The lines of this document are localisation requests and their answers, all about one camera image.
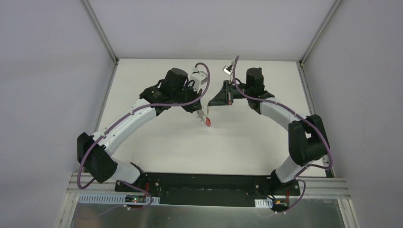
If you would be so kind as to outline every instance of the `white wall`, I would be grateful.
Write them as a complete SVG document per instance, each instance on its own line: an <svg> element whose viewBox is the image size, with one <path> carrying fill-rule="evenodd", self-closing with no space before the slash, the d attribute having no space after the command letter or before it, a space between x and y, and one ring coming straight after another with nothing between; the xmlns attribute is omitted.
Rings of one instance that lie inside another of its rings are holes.
<svg viewBox="0 0 403 228"><path fill-rule="evenodd" d="M0 3L0 226L52 227L113 63L80 2Z"/></svg>
<svg viewBox="0 0 403 228"><path fill-rule="evenodd" d="M119 58L299 60L334 0L90 0Z"/></svg>
<svg viewBox="0 0 403 228"><path fill-rule="evenodd" d="M362 227L403 223L403 1L346 0L305 65Z"/></svg>

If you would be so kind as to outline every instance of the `white panel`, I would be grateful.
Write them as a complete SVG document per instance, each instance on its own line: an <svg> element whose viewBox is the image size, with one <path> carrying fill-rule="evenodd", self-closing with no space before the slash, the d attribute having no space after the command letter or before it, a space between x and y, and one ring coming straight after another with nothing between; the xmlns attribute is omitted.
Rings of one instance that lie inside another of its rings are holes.
<svg viewBox="0 0 403 228"><path fill-rule="evenodd" d="M1 1L0 227L53 227L112 66L79 1Z"/></svg>
<svg viewBox="0 0 403 228"><path fill-rule="evenodd" d="M364 228L403 224L402 11L401 0L344 1L305 64Z"/></svg>
<svg viewBox="0 0 403 228"><path fill-rule="evenodd" d="M333 0L91 0L121 58L299 60Z"/></svg>
<svg viewBox="0 0 403 228"><path fill-rule="evenodd" d="M100 127L108 125L133 104L141 92L177 67L191 72L197 60L122 59L109 93ZM213 98L228 76L221 71L227 60L205 60L211 86L202 105ZM308 113L301 80L294 62L240 61L237 77L263 68L266 89L295 110ZM232 106L210 108L211 127L180 107L164 111L138 129L117 149L114 157L134 162L144 171L211 174L269 175L288 157L288 133L269 118L258 115L246 99ZM303 175L324 176L319 169Z"/></svg>

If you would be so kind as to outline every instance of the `white tabletop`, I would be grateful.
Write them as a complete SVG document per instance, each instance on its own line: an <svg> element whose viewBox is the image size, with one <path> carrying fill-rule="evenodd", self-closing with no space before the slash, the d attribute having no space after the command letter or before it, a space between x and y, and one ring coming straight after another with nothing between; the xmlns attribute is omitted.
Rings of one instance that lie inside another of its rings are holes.
<svg viewBox="0 0 403 228"><path fill-rule="evenodd" d="M100 127L111 123L130 107L143 90L180 68L188 74L198 60L121 59L109 92ZM201 60L211 72L204 106L229 77L222 72L228 60ZM261 67L266 90L282 103L309 114L295 62L239 61L237 78L245 82L246 70ZM232 106L209 108L211 127L180 107L164 111L146 123L117 149L115 158L134 162L145 172L269 175L288 157L288 133L273 120L251 110L246 99ZM325 176L311 168L302 176Z"/></svg>

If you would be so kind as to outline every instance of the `red object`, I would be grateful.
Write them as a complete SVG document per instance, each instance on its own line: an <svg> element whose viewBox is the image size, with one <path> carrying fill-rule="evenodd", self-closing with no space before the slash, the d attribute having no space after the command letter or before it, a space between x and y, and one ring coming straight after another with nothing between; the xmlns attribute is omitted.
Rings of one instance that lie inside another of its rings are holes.
<svg viewBox="0 0 403 228"><path fill-rule="evenodd" d="M289 190L287 190L286 202L289 203Z"/></svg>
<svg viewBox="0 0 403 228"><path fill-rule="evenodd" d="M207 125L208 127L210 127L210 126L211 126L211 121L210 121L210 119L209 119L209 118L206 118L206 125Z"/></svg>
<svg viewBox="0 0 403 228"><path fill-rule="evenodd" d="M150 185L148 183L146 183L146 184L144 184L144 186L145 186L145 191L148 192L150 190L149 189Z"/></svg>

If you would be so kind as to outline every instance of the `black mounting base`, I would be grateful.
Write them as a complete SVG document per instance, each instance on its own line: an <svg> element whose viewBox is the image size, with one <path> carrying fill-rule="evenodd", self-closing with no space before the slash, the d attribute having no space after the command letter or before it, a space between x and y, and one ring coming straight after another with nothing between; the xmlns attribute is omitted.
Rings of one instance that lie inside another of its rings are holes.
<svg viewBox="0 0 403 228"><path fill-rule="evenodd" d="M152 173L144 177L149 193L160 198L160 204L255 207L255 200L265 199L270 185L269 176L209 175ZM288 189L271 195L299 196L298 181ZM137 192L123 184L115 185L118 192Z"/></svg>

